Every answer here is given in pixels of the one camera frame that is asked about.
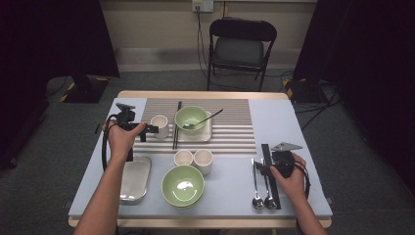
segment human hand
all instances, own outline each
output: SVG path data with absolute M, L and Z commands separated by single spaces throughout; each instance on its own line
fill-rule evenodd
M 296 162 L 301 163 L 296 163 L 296 165 L 301 168 L 305 167 L 305 160 L 302 157 L 293 153 L 293 158 Z M 301 172 L 301 170 L 295 166 L 291 176 L 284 178 L 275 166 L 272 165 L 270 169 L 272 175 L 274 175 L 275 179 L 280 183 L 284 193 L 292 201 L 292 203 L 296 202 L 297 200 L 306 200 L 304 194 L 304 174 Z
M 127 158 L 128 152 L 134 145 L 135 137 L 146 128 L 146 122 L 141 122 L 132 130 L 124 130 L 116 124 L 116 121 L 111 120 L 109 123 L 108 142 L 111 149 L 111 159 L 120 158 L 124 162 Z

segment wrist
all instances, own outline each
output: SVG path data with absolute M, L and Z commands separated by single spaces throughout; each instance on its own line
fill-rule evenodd
M 304 194 L 296 195 L 295 197 L 290 198 L 290 201 L 295 208 L 301 208 L 308 204 L 308 200 Z
M 113 153 L 111 152 L 110 163 L 125 164 L 128 153 Z

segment table edge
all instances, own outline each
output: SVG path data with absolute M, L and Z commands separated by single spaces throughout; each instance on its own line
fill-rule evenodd
M 321 225 L 328 228 L 332 218 L 319 217 Z M 69 225 L 76 227 L 79 217 L 69 217 Z M 126 218 L 117 221 L 119 227 L 147 228 L 293 228 L 295 218 Z
M 277 92 L 222 92 L 222 91 L 138 91 L 123 90 L 117 98 L 177 98 L 177 99 L 266 99 L 288 100 Z

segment electrical outlet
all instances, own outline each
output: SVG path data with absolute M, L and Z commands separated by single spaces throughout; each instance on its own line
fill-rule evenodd
M 204 0 L 204 12 L 213 12 L 213 0 Z
M 199 7 L 199 12 L 204 11 L 204 0 L 192 0 L 192 11 L 198 12 L 196 9 Z
M 197 12 L 213 12 L 213 0 L 192 0 L 192 11 Z

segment striped placemat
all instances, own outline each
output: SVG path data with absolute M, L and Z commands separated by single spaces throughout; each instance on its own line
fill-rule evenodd
M 168 118 L 170 135 L 159 140 L 153 134 L 147 134 L 147 142 L 140 142 L 137 138 L 134 144 L 135 155 L 174 154 L 173 126 L 174 115 L 180 100 L 175 99 L 148 99 L 144 109 L 142 121 L 150 123 L 152 117 L 163 115 Z M 220 109 L 223 112 L 211 120 L 211 137 L 204 141 L 182 141 L 178 143 L 178 150 L 186 149 L 196 152 L 199 149 L 209 149 L 216 157 L 256 157 L 254 130 L 251 120 L 248 99 L 189 99 L 182 100 L 182 107 L 200 106 L 211 114 Z

